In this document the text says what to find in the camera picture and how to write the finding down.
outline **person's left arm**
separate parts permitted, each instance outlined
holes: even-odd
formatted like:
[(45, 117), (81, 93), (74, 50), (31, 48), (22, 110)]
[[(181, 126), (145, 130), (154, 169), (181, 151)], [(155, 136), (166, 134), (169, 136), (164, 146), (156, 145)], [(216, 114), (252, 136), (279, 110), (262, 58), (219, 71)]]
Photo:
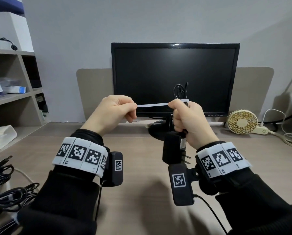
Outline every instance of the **person's left arm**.
[[(136, 119), (136, 107), (130, 97), (110, 95), (71, 137), (104, 146), (102, 136), (124, 117), (128, 122)], [(93, 182), (94, 177), (95, 174), (86, 171), (56, 165), (31, 206), (20, 210), (18, 220), (23, 226), (20, 234), (95, 234), (93, 213), (99, 185)]]

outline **monitor bezel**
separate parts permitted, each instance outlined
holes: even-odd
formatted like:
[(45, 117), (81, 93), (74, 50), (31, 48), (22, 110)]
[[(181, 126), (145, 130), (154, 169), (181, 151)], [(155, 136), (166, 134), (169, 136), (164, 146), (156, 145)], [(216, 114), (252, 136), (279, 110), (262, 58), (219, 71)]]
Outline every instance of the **monitor bezel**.
[[(230, 48), (235, 49), (229, 92), (226, 102), (225, 112), (204, 112), (207, 117), (227, 116), (229, 113), (232, 89), (234, 84), (235, 72), (238, 62), (240, 43), (111, 43), (112, 72), (113, 72), (113, 92), (117, 94), (117, 75), (115, 63), (115, 49), (117, 48)], [(169, 112), (140, 112), (139, 117), (167, 117), (172, 115)]]

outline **hand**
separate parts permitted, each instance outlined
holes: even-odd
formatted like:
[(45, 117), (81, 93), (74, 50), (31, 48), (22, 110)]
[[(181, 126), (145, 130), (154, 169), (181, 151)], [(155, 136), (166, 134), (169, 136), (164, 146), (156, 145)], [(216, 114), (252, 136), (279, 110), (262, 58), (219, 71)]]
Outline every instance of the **hand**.
[(103, 136), (113, 130), (124, 117), (132, 123), (136, 119), (136, 108), (137, 105), (131, 97), (110, 95), (103, 98), (81, 128)]
[(218, 137), (212, 131), (200, 105), (188, 102), (188, 107), (179, 99), (169, 102), (168, 106), (173, 111), (174, 129), (182, 132), (188, 131), (187, 142), (196, 150), (208, 143), (218, 141)]

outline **fan center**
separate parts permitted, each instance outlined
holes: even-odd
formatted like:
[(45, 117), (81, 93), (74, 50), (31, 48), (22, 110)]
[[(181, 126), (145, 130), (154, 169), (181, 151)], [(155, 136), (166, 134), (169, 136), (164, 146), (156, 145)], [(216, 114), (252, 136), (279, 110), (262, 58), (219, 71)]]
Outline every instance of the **fan center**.
[(236, 124), (237, 126), (244, 128), (248, 125), (248, 121), (246, 119), (239, 119)]

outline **person's left hand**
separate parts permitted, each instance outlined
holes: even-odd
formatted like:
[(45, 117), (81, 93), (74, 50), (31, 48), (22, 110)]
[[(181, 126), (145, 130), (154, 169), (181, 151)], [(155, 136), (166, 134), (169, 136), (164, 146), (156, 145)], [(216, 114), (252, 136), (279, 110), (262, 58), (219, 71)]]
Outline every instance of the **person's left hand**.
[(125, 95), (110, 95), (103, 98), (81, 129), (91, 130), (101, 136), (113, 130), (125, 117), (132, 123), (136, 119), (137, 104)]

